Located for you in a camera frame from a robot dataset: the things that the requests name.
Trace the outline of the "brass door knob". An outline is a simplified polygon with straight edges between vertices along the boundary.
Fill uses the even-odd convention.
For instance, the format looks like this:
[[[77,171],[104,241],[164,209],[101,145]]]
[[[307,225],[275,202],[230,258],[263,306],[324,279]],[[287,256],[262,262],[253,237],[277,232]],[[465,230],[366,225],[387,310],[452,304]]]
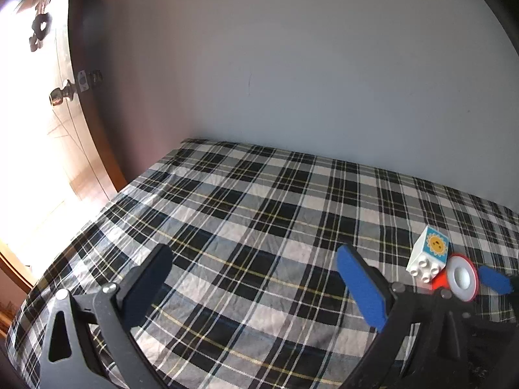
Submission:
[[[63,104],[65,101],[73,101],[78,93],[78,87],[71,80],[66,79],[62,87],[54,88],[48,96],[49,104],[53,107]]]

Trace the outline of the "wooden door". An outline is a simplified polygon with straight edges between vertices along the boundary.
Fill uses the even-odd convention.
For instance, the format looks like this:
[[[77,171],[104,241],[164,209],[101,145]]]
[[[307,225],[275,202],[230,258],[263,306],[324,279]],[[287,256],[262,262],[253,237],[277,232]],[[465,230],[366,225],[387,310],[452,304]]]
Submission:
[[[67,243],[117,193],[84,113],[91,87],[72,59],[70,3],[1,9],[1,241],[20,255]],[[66,79],[75,99],[51,106]]]

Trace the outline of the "red white tape roll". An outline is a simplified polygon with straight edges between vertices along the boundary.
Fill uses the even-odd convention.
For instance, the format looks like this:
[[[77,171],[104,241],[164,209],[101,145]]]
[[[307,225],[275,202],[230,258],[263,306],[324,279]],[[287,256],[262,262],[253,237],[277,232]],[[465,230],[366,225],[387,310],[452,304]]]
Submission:
[[[432,289],[450,290],[463,302],[471,302],[478,294],[478,272],[470,259],[461,254],[450,255],[446,266],[432,281]]]

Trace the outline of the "black white plaid tablecloth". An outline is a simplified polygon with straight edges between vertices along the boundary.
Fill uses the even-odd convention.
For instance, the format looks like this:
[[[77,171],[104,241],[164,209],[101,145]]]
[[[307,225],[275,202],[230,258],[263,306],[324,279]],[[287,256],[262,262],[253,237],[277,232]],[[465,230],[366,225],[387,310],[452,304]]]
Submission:
[[[518,271],[508,207],[353,162],[188,139],[60,251],[20,307],[7,355],[38,387],[55,293],[118,282],[163,243],[173,267],[134,336],[169,387],[335,388],[376,335],[337,273],[338,247],[410,284],[426,227],[476,265]]]

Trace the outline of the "white sun toy block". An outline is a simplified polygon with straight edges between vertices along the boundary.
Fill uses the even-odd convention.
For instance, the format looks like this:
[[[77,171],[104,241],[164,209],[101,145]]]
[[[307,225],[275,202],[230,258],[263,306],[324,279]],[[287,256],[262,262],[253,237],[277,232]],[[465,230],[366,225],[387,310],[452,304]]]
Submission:
[[[442,232],[426,226],[411,251],[405,270],[418,282],[429,285],[445,268],[450,239]]]

